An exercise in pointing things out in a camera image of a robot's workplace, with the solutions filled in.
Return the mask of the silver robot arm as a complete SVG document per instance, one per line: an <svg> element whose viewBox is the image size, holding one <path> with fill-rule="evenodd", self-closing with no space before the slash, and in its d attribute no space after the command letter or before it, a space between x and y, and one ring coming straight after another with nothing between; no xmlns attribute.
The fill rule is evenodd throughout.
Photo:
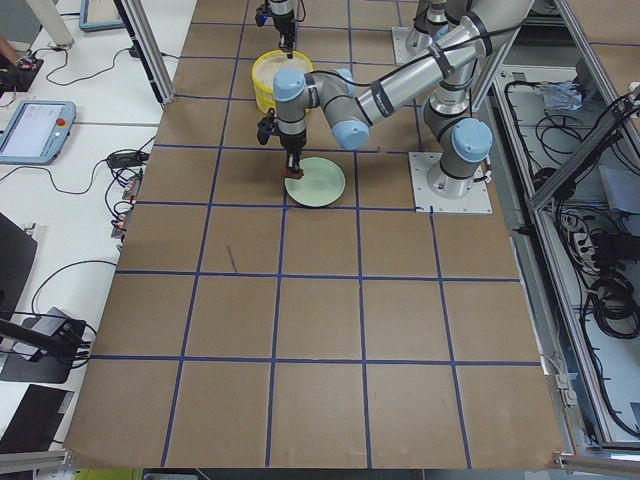
<svg viewBox="0 0 640 480"><path fill-rule="evenodd" d="M348 70L282 68L273 79L275 106L259 121L257 139L266 144L278 137L286 151L286 177L300 179L308 111L321 109L336 142L355 151L367 143L372 126L427 93L424 118L443 150L427 174L428 185L441 197L460 198L493 143L489 127L467 110L474 65L504 44L523 14L522 4L505 10L501 1L450 1L443 36L360 93Z"/></svg>

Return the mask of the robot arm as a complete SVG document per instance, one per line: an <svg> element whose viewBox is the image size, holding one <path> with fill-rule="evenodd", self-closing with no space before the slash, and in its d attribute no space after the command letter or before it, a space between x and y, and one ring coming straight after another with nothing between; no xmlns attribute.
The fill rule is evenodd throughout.
<svg viewBox="0 0 640 480"><path fill-rule="evenodd" d="M258 27L263 27L269 18L279 32L278 48L288 59L292 59L297 35L294 2L292 0L263 1L256 8L255 23Z"/></svg>

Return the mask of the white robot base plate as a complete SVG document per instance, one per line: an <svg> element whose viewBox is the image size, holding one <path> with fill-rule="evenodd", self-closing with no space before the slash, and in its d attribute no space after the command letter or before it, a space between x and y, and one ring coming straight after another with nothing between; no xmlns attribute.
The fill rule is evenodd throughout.
<svg viewBox="0 0 640 480"><path fill-rule="evenodd" d="M482 164L472 178L451 180L440 170L439 152L410 152L415 210L422 213L479 214L493 212Z"/></svg>

